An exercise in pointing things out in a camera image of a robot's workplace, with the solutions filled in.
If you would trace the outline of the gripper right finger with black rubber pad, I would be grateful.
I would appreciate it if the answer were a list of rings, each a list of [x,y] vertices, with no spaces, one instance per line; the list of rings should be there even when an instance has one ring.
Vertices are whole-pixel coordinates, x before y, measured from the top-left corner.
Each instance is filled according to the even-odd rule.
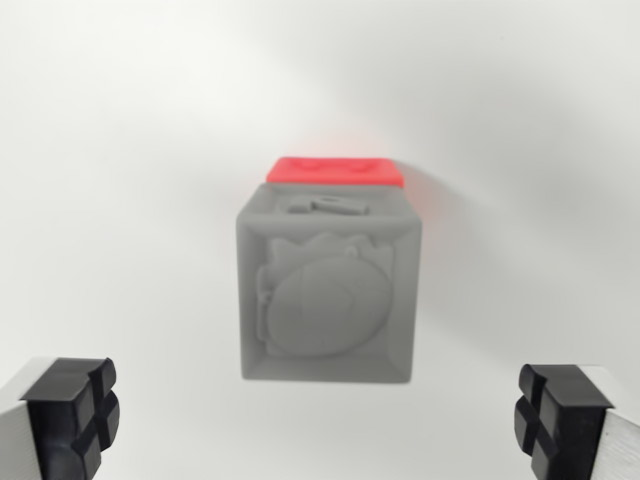
[[[637,479],[639,399],[596,365],[524,365],[514,410],[538,479]]]

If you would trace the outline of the gripper left finger with black rubber pad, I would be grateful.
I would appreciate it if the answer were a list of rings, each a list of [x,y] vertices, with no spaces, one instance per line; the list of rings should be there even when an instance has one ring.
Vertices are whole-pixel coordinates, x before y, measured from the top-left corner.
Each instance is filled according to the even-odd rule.
[[[36,357],[1,387],[1,477],[95,477],[120,406],[109,358]]]

